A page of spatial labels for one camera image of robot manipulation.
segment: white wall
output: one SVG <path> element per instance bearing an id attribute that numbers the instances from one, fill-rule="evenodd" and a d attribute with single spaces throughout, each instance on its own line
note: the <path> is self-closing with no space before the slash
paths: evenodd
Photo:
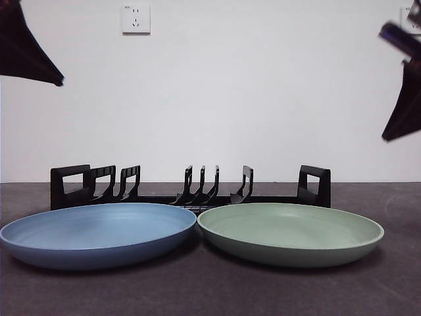
<path id="1" fill-rule="evenodd" d="M 121 0 L 22 0 L 64 86 L 0 77 L 1 180 L 140 164 L 181 181 L 421 179 L 421 134 L 386 144 L 403 55 L 377 37 L 397 0 L 149 0 L 151 36 L 120 33 Z"/>

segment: blue plate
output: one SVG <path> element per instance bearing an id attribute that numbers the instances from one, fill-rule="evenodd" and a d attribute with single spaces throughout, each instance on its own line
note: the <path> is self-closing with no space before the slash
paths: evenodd
<path id="1" fill-rule="evenodd" d="M 193 212 L 171 205 L 88 205 L 24 217 L 4 226 L 0 239 L 13 257 L 31 265 L 94 270 L 162 255 L 195 223 Z"/>

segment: electrical outlet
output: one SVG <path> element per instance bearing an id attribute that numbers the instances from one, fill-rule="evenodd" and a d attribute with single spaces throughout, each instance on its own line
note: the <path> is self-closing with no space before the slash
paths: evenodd
<path id="1" fill-rule="evenodd" d="M 403 28 L 410 34 L 421 35 L 421 27 L 417 25 L 417 23 L 414 23 L 413 21 L 408 19 L 409 11 L 409 6 L 400 8 L 401 28 Z"/>
<path id="2" fill-rule="evenodd" d="M 150 34 L 151 6 L 147 3 L 123 5 L 121 10 L 121 28 L 123 34 Z"/>

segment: table surface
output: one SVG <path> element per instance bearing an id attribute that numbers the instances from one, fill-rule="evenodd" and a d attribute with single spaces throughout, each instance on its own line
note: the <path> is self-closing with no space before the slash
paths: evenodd
<path id="1" fill-rule="evenodd" d="M 221 194 L 238 184 L 221 184 Z M 294 195 L 296 184 L 254 192 Z M 182 184 L 142 184 L 174 194 Z M 57 315 L 421 315 L 421 183 L 333 183 L 332 207 L 385 229 L 371 254 L 340 267 L 286 269 L 248 262 L 204 241 L 130 267 L 61 272 L 1 250 L 1 314 Z M 49 210 L 49 184 L 2 184 L 1 224 Z"/>

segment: dish rack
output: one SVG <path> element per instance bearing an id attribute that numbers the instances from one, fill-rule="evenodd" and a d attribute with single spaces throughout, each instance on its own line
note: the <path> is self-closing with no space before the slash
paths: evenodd
<path id="1" fill-rule="evenodd" d="M 240 204 L 240 203 L 294 203 L 330 207 L 331 176 L 330 169 L 322 169 L 302 165 L 299 171 L 298 189 L 296 196 L 261 196 L 253 195 L 253 173 L 249 166 L 243 166 L 243 174 L 240 188 L 228 196 L 219 196 L 219 166 L 215 167 L 213 187 L 204 192 L 205 166 L 200 170 L 200 183 L 196 191 L 191 191 L 191 179 L 193 167 L 189 166 L 184 171 L 184 189 L 176 196 L 143 196 L 139 194 L 140 166 L 122 169 L 120 172 L 119 192 L 114 195 L 116 184 L 116 166 L 91 168 L 90 165 L 77 165 L 51 169 L 51 210 L 64 209 L 81 205 L 93 205 L 102 203 L 159 203 L 185 207 L 195 213 L 201 213 L 213 207 Z M 83 186 L 80 190 L 66 193 L 64 191 L 63 178 L 76 174 L 83 174 Z M 318 191 L 309 189 L 307 176 L 315 176 L 319 179 Z M 96 180 L 103 176 L 110 176 L 110 182 L 105 191 L 95 196 Z M 135 177 L 134 186 L 126 191 L 127 179 Z"/>

